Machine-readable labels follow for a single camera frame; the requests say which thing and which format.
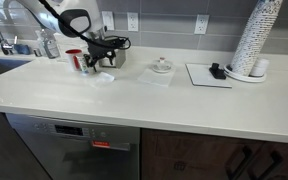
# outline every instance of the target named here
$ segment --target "kitchen appliance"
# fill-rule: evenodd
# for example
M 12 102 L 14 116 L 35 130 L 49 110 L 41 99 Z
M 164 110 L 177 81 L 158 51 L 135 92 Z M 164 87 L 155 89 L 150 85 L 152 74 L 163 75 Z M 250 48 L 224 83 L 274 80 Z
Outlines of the kitchen appliance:
M 139 128 L 6 116 L 54 180 L 139 179 Z
M 112 64 L 108 58 L 99 61 L 100 67 L 110 67 L 121 69 L 126 61 L 126 53 L 124 50 L 116 50 L 116 57 L 112 60 Z

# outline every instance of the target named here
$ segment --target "wall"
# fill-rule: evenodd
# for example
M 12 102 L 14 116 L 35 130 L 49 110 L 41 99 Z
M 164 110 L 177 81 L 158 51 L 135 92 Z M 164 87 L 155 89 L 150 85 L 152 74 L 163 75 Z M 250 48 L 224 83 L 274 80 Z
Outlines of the wall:
M 35 40 L 38 23 L 13 2 L 9 8 L 14 22 L 3 19 L 0 27 L 7 38 Z M 235 51 L 247 19 L 257 0 L 98 0 L 100 10 L 113 11 L 116 34 L 130 37 L 136 46 Z M 140 31 L 127 31 L 127 12 L 138 12 Z M 206 35 L 194 35 L 197 14 L 210 14 Z M 263 53 L 288 54 L 288 0 L 284 1 Z

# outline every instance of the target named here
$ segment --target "dishwasher control panel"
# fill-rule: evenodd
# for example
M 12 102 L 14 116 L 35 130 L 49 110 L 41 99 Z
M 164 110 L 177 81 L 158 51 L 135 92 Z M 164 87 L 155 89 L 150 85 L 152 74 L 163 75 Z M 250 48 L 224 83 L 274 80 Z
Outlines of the dishwasher control panel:
M 140 128 L 6 114 L 15 130 L 96 141 L 139 143 Z

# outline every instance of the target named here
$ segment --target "bottle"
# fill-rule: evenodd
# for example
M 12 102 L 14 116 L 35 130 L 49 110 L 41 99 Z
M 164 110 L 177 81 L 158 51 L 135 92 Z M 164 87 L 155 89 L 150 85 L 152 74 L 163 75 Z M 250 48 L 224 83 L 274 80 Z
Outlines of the bottle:
M 58 57 L 60 54 L 55 40 L 44 29 L 42 31 L 36 30 L 35 32 L 38 36 L 37 41 L 42 55 L 47 56 L 49 59 Z

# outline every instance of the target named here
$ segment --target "black cable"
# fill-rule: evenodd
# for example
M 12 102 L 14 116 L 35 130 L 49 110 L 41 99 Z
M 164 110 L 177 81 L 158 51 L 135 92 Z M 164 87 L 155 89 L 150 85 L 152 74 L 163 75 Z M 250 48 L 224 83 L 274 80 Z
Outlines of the black cable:
M 129 43 L 129 46 L 128 47 L 118 47 L 118 46 L 107 46 L 107 45 L 104 45 L 104 44 L 100 44 L 100 43 L 97 43 L 95 41 L 92 41 L 91 39 L 83 36 L 81 33 L 79 33 L 78 31 L 76 31 L 73 27 L 71 27 L 69 24 L 67 24 L 60 15 L 57 14 L 57 12 L 48 4 L 48 2 L 46 2 L 46 0 L 39 0 L 40 3 L 42 3 L 44 5 L 44 7 L 65 27 L 67 28 L 68 30 L 70 30 L 74 35 L 80 37 L 82 40 L 90 43 L 90 44 L 93 44 L 95 46 L 98 46 L 98 47 L 102 47 L 102 48 L 107 48 L 107 49 L 121 49 L 121 50 L 126 50 L 126 49 L 129 49 L 131 47 L 131 41 L 129 40 L 129 38 L 126 38 L 126 37 L 118 37 L 119 39 L 124 39 L 125 42 L 127 41 Z

